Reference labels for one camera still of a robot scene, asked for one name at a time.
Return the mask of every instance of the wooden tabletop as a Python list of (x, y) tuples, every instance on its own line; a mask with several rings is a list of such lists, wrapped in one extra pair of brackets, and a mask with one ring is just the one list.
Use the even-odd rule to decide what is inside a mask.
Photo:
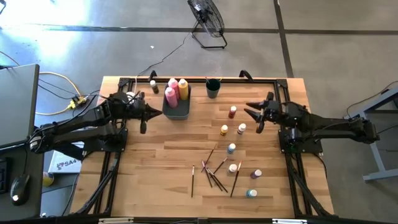
[[(118, 89), (120, 77), (104, 77), (100, 94), (108, 96)], [(303, 79), (288, 78), (292, 101), (308, 106)], [(243, 111), (245, 103), (261, 101), (269, 84), (222, 83), (218, 97), (209, 99), (204, 83), (192, 83), (190, 114), (185, 121), (171, 121), (164, 115), (147, 123), (147, 133), (139, 134), (139, 121), (127, 122), (129, 137), (119, 166), (112, 216), (129, 217), (294, 217), (285, 157), (279, 152), (279, 125), (266, 123), (261, 134), (256, 134), (256, 123)], [(146, 102), (162, 109), (164, 84), (155, 95), (148, 83), (138, 83), (137, 90), (146, 94)], [(234, 119), (228, 118), (231, 106), (238, 110)], [(243, 135), (236, 130), (247, 125)], [(220, 135), (222, 125), (228, 125), (226, 136)], [(235, 143), (236, 151), (229, 155), (227, 146)], [(234, 175), (227, 174), (230, 164), (243, 161), (234, 196), (211, 188), (201, 160), (206, 160), (215, 149), (208, 166), (215, 170), (221, 161), (228, 160), (216, 176), (230, 192)], [(82, 164), (71, 212), (77, 211), (98, 185), (104, 153), (95, 152)], [(303, 164), (309, 189), (333, 213), (328, 184), (322, 163), (312, 154), (303, 154)], [(195, 186), (191, 198), (192, 165), (195, 165)], [(262, 170), (262, 176), (251, 179), (250, 173)], [(256, 198), (246, 198), (248, 189), (256, 189)], [(108, 189), (105, 190), (103, 205)], [(302, 193), (298, 191), (303, 209)]]

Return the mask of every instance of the gray desk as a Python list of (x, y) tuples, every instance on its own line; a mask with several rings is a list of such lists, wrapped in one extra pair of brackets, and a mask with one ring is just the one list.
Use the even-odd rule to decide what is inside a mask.
[[(24, 142), (34, 128), (38, 65), (25, 65), (0, 70), (0, 148)], [(13, 206), (10, 194), (0, 194), (0, 220), (18, 220), (40, 215), (43, 154), (27, 150), (26, 174), (30, 175), (29, 199), (21, 206)], [(11, 159), (10, 183), (23, 173), (23, 146), (0, 150), (0, 157)]]

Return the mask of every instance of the yellow paint bottle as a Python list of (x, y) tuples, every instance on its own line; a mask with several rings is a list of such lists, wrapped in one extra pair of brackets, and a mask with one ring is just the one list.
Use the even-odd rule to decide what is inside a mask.
[(185, 79), (180, 79), (178, 82), (178, 90), (180, 90), (181, 100), (188, 99), (188, 82)]

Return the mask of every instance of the cup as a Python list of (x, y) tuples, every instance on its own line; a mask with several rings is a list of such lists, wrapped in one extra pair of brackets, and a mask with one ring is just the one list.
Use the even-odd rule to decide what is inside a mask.
[(218, 91), (221, 88), (221, 82), (218, 79), (211, 78), (206, 81), (207, 96), (211, 99), (217, 97)]

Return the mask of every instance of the gray floor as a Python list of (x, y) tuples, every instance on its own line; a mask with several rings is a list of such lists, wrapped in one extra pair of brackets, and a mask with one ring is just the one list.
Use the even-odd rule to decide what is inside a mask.
[[(272, 0), (215, 0), (227, 28), (277, 29)], [(280, 0), (286, 29), (398, 30), (398, 1)], [(104, 75), (136, 75), (178, 46), (179, 32), (44, 31), (18, 23), (69, 26), (184, 27), (195, 22), (186, 0), (11, 1), (0, 16), (0, 50), (21, 64), (39, 63), (41, 71), (70, 77), (83, 93), (100, 87)], [(217, 42), (206, 34), (204, 41)], [(161, 65), (159, 75), (286, 77), (279, 34), (226, 33), (224, 50), (203, 50), (192, 38)], [(352, 103), (397, 79), (398, 35), (287, 35), (295, 77), (304, 78), (313, 113), (342, 117)], [(11, 64), (0, 57), (1, 64)], [(72, 90), (57, 77), (42, 77)], [(37, 111), (54, 112), (67, 102), (39, 90)], [(67, 119), (71, 113), (37, 116), (37, 125)], [(389, 122), (376, 125), (382, 129)], [(383, 149), (396, 147), (396, 129), (384, 133)], [(335, 213), (346, 218), (397, 222), (398, 178), (370, 184), (362, 175), (377, 171), (369, 146), (349, 140), (322, 141)], [(398, 153), (382, 151), (388, 168)], [(45, 169), (50, 154), (46, 155)], [(51, 189), (72, 184), (74, 175), (57, 176)], [(43, 194), (42, 212), (60, 215), (70, 187)]]

